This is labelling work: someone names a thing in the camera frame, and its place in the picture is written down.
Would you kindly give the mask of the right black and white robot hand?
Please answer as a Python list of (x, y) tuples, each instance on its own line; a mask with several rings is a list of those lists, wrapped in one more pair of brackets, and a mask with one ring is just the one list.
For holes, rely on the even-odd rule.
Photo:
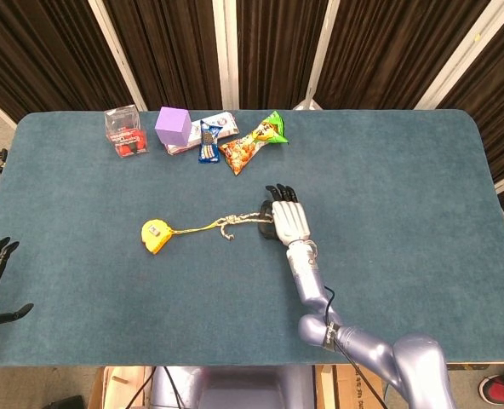
[(260, 235), (264, 239), (278, 240), (286, 246), (309, 240), (311, 231), (295, 190), (280, 183), (268, 185), (266, 190), (272, 195), (272, 200), (265, 200), (261, 205)]

